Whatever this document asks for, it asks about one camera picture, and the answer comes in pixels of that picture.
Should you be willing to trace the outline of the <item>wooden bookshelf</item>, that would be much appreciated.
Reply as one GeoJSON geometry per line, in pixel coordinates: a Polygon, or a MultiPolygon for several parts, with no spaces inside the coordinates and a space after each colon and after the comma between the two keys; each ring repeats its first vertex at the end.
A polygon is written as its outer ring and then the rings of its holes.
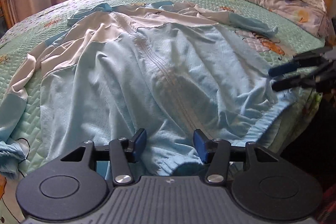
{"type": "Polygon", "coordinates": [[[1,0],[1,11],[8,29],[18,23],[14,0],[1,0]]]}

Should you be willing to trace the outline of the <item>green quilted bee bedspread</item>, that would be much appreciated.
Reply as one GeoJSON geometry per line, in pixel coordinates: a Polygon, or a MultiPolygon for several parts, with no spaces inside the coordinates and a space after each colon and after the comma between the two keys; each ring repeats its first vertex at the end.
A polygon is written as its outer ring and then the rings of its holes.
{"type": "MultiPolygon", "coordinates": [[[[92,8],[100,3],[108,3],[110,6],[116,5],[145,5],[158,1],[179,2],[183,0],[68,0],[58,5],[51,6],[34,15],[27,17],[17,23],[1,38],[1,102],[3,93],[9,84],[11,76],[17,70],[19,65],[26,56],[26,52],[31,50],[37,42],[56,35],[58,32],[66,29],[66,20],[79,9],[92,8]]],[[[285,46],[290,47],[297,52],[305,52],[322,46],[322,40],[318,40],[299,26],[292,23],[269,10],[244,0],[185,0],[199,4],[202,8],[222,11],[231,9],[232,12],[241,14],[246,17],[258,18],[263,22],[268,22],[271,26],[278,26],[280,32],[277,35],[279,40],[275,40],[274,45],[284,50],[285,46]]],[[[270,65],[280,65],[281,56],[270,50],[268,47],[261,45],[261,38],[248,39],[248,45],[257,51],[260,56],[270,65]]],[[[29,153],[26,160],[20,163],[18,171],[19,177],[25,175],[28,171],[33,171],[45,163],[45,151],[41,145],[46,142],[41,139],[40,128],[40,86],[39,75],[34,75],[27,84],[28,101],[22,119],[18,122],[14,130],[14,137],[18,141],[22,140],[23,144],[30,145],[29,153]]],[[[260,143],[269,146],[273,152],[280,152],[291,141],[294,141],[307,128],[315,116],[322,95],[306,89],[297,90],[297,101],[286,108],[281,115],[268,128],[266,136],[273,136],[271,139],[260,139],[260,143]]],[[[8,201],[6,194],[3,192],[1,197],[1,223],[20,223],[23,215],[18,209],[15,200],[14,180],[5,179],[1,183],[9,182],[8,201]]]]}

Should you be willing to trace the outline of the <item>light blue white jacket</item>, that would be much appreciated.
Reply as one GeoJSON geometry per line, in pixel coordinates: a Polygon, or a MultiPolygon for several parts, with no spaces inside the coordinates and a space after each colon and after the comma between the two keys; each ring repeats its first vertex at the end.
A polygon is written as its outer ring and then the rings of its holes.
{"type": "Polygon", "coordinates": [[[11,138],[26,84],[41,74],[42,149],[52,160],[79,143],[147,131],[140,170],[199,167],[193,132],[236,146],[265,138],[296,96],[274,92],[269,64],[228,26],[269,38],[277,28],[190,2],[103,5],[27,53],[1,103],[1,174],[16,178],[28,148],[11,138]]]}

